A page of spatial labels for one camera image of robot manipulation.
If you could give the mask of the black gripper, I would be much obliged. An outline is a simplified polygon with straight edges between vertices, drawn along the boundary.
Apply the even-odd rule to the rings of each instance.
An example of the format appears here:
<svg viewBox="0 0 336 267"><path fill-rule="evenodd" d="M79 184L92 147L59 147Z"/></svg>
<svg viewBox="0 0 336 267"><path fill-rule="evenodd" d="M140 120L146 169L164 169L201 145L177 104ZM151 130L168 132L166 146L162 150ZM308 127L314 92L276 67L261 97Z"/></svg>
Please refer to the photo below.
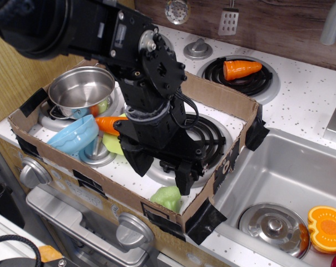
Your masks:
<svg viewBox="0 0 336 267"><path fill-rule="evenodd" d="M180 194L189 195L207 166L204 142L187 134L201 115L196 103L186 96L159 99L154 107L146 107L137 97L124 100L128 120L116 122L114 128L126 160L141 177L154 159L171 165Z"/></svg>

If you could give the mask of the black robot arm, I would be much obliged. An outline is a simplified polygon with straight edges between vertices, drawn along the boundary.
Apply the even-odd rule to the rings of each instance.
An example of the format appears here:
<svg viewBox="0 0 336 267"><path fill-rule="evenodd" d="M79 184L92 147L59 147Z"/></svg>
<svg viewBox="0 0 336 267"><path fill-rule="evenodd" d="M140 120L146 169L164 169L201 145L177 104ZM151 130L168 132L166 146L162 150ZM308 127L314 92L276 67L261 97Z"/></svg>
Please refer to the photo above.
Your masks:
<svg viewBox="0 0 336 267"><path fill-rule="evenodd" d="M114 128L136 173L160 159L182 195L204 175L206 143L187 133L199 117L185 112L195 106L181 89L185 66L150 18L116 1L0 1L0 37L33 60L78 55L103 64L126 103L127 118Z"/></svg>

